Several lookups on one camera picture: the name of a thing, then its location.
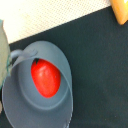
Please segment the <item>gray cloth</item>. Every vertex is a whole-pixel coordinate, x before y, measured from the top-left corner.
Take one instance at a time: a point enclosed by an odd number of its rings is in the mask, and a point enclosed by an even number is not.
[[[10,49],[3,30],[3,21],[0,20],[0,89],[7,75],[11,71]]]

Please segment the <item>tomato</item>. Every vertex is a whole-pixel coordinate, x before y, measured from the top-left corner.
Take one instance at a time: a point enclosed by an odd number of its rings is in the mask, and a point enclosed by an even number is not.
[[[38,92],[45,98],[53,97],[60,87],[60,71],[50,62],[34,60],[31,66],[31,75]]]

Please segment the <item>white surface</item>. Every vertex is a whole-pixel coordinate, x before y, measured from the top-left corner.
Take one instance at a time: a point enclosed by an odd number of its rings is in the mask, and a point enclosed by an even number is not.
[[[109,0],[0,0],[9,43],[110,6]]]

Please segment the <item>gray bowl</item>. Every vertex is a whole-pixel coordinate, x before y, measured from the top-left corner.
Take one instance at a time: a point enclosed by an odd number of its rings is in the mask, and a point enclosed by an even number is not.
[[[35,58],[51,62],[61,72],[61,85],[52,98],[42,97],[31,76]],[[66,128],[73,111],[72,77],[68,61],[52,43],[38,41],[25,48],[2,90],[5,114],[14,128]]]

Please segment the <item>dark table surface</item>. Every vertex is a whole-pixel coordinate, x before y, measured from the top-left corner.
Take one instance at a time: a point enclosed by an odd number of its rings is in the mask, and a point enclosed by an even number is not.
[[[111,7],[10,45],[24,49],[47,40],[66,55],[72,70],[74,112],[70,128],[128,127],[128,23]],[[11,128],[4,111],[0,128]]]

